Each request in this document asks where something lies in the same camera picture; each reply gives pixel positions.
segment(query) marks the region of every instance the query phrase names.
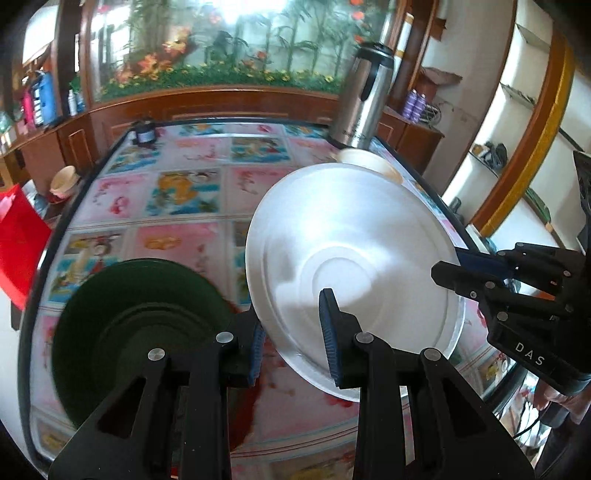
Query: white bowl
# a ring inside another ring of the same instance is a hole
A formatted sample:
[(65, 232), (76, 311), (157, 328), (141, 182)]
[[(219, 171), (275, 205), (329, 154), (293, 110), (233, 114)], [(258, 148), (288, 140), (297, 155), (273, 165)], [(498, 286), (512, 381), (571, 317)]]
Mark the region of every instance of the white bowl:
[(402, 175), (388, 160), (367, 150), (345, 148), (337, 153), (336, 161), (376, 171), (399, 185), (402, 184)]
[(78, 180), (80, 180), (80, 176), (76, 173), (76, 169), (68, 165), (53, 177), (49, 191), (58, 198), (66, 199), (76, 191)]

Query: purple bottle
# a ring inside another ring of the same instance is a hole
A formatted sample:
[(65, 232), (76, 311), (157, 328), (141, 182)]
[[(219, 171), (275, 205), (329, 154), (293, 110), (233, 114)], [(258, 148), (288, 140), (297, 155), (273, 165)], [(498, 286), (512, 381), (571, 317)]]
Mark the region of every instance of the purple bottle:
[(407, 95), (406, 103), (404, 104), (404, 108), (402, 109), (402, 116), (404, 118), (409, 118), (413, 113), (413, 107), (418, 99), (418, 93), (416, 90), (411, 90)]
[(417, 101), (413, 106), (413, 112), (411, 113), (410, 121), (414, 124), (418, 123), (418, 120), (421, 118), (421, 115), (425, 111), (426, 107), (427, 107), (427, 98), (425, 97), (425, 94), (423, 93), (423, 94), (421, 94), (421, 96), (419, 96), (417, 98)]

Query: screw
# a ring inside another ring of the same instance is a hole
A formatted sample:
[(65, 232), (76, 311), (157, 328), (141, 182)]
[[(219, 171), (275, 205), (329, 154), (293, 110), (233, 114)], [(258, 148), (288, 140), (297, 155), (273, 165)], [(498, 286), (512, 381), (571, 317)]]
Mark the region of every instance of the screw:
[(218, 343), (230, 343), (232, 340), (234, 340), (234, 336), (230, 332), (220, 332), (216, 335)]
[(374, 341), (374, 336), (369, 332), (359, 332), (355, 335), (355, 338), (359, 343), (371, 343)]
[(427, 348), (425, 350), (425, 358), (431, 362), (436, 362), (441, 358), (441, 353), (435, 348)]
[(152, 360), (153, 362), (157, 362), (158, 360), (162, 360), (164, 355), (165, 352), (161, 348), (152, 348), (148, 352), (148, 359)]

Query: white shelf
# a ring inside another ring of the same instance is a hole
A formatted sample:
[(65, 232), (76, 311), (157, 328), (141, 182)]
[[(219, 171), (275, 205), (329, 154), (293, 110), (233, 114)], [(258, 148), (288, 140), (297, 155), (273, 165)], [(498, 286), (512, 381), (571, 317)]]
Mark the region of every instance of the white shelf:
[(546, 43), (544, 40), (542, 40), (540, 37), (538, 37), (535, 33), (533, 33), (531, 30), (528, 30), (527, 28), (525, 28), (523, 25), (519, 25), (519, 24), (515, 24), (517, 26), (517, 30), (519, 30), (519, 33), (521, 34), (521, 36), (523, 37), (523, 39), (525, 40), (525, 42), (528, 45), (531, 45), (534, 48), (537, 48), (538, 50), (541, 50), (545, 53), (550, 53), (550, 44)]

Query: thermos lid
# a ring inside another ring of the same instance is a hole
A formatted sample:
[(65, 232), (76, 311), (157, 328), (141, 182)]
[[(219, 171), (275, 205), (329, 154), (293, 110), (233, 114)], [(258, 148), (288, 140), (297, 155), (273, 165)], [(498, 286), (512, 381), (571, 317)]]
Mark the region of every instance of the thermos lid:
[(372, 64), (394, 68), (394, 52), (386, 45), (376, 42), (364, 42), (356, 53), (359, 59), (369, 60)]

